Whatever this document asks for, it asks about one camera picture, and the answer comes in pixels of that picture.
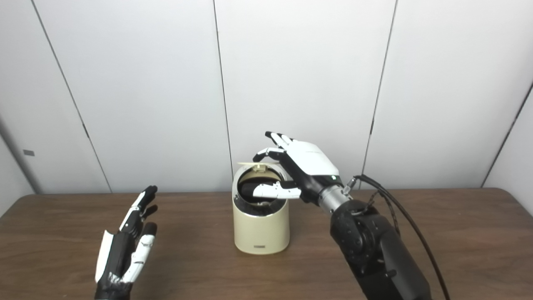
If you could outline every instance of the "white wall panel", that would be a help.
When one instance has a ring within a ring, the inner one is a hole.
[[[533,93],[490,171],[484,187],[510,192],[533,215]]]
[[[365,174],[479,187],[533,81],[533,2],[398,4]]]
[[[230,189],[212,1],[36,5],[113,192]]]
[[[0,128],[39,192],[109,191],[31,1],[0,1]]]
[[[394,1],[215,1],[234,169],[285,133],[360,173]]]
[[[34,191],[0,137],[0,216],[20,197]]]

